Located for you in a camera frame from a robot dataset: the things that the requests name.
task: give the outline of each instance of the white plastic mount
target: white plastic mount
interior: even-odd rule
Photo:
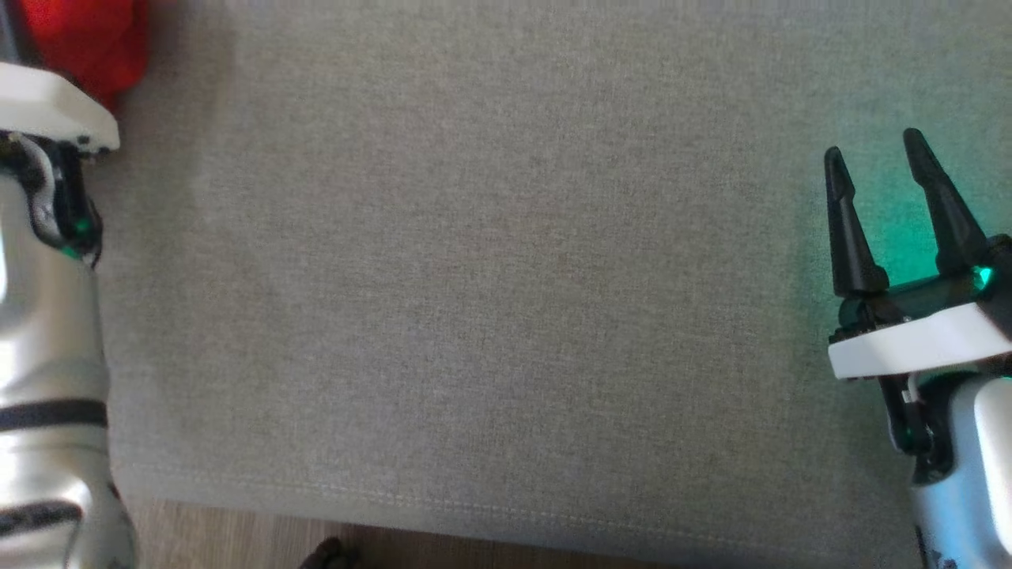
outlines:
[[[838,379],[912,374],[1012,351],[1012,341],[977,303],[842,340],[829,346]]]
[[[73,143],[81,152],[119,148],[116,119],[63,77],[0,63],[0,131]]]

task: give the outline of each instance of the wooden floor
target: wooden floor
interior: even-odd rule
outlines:
[[[662,566],[431,534],[223,510],[128,496],[147,569],[298,569],[325,538],[361,569],[659,569]]]

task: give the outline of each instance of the robotic arm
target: robotic arm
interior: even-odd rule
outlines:
[[[112,482],[95,275],[102,223],[81,160],[119,146],[104,107],[40,69],[0,12],[0,567],[134,569]]]
[[[938,275],[890,287],[853,206],[839,149],[826,152],[842,380],[874,380],[910,482],[923,566],[1012,568],[1012,239],[985,237],[924,136],[904,133],[934,227]]]

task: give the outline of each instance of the stitching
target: stitching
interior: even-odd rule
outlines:
[[[538,523],[546,525],[560,525],[560,526],[586,526],[594,525],[601,527],[612,527],[615,530],[621,530],[631,533],[645,533],[654,534],[658,536],[665,536],[670,538],[682,538],[700,542],[709,542],[725,544],[729,546],[734,546],[742,549],[753,549],[753,550],[769,550],[774,552],[782,553],[799,553],[805,555],[813,555],[817,557],[828,557],[827,552],[818,552],[812,550],[802,550],[796,548],[789,548],[783,546],[773,546],[767,544],[759,544],[755,542],[748,542],[743,540],[735,540],[731,538],[722,538],[720,536],[713,536],[710,534],[699,534],[693,532],[686,532],[682,530],[672,530],[667,527],[657,527],[643,525],[640,523],[632,523],[626,521],[614,521],[608,519],[600,519],[590,516],[583,515],[570,515],[565,513],[557,513],[551,511],[535,511],[523,508],[513,508],[507,506],[498,506],[493,504],[478,504],[460,502],[455,500],[441,500],[435,498],[424,498],[418,496],[404,496],[399,494],[393,494],[390,492],[380,492],[374,490],[361,490],[354,488],[347,488],[344,486],[336,486],[332,484],[323,483],[278,483],[273,481],[268,481],[248,475],[236,475],[236,474],[212,474],[207,472],[200,472],[196,470],[184,469],[180,467],[170,467],[163,465],[154,464],[144,464],[144,463],[124,463],[121,466],[134,467],[140,470],[147,470],[153,472],[160,472],[165,475],[176,475],[183,477],[187,480],[194,482],[230,482],[236,483],[240,486],[247,487],[260,487],[260,488],[274,488],[279,490],[289,490],[294,491],[300,494],[312,494],[314,491],[329,491],[334,494],[345,494],[355,497],[355,499],[369,502],[377,503],[381,505],[389,506],[411,506],[424,508],[431,511],[440,511],[446,513],[458,513],[460,511],[478,511],[481,512],[486,517],[493,518],[515,518],[515,519],[525,519],[531,520]]]

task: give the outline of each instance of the black band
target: black band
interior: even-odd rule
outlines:
[[[0,409],[0,432],[70,424],[108,427],[105,403],[92,399],[58,399]]]

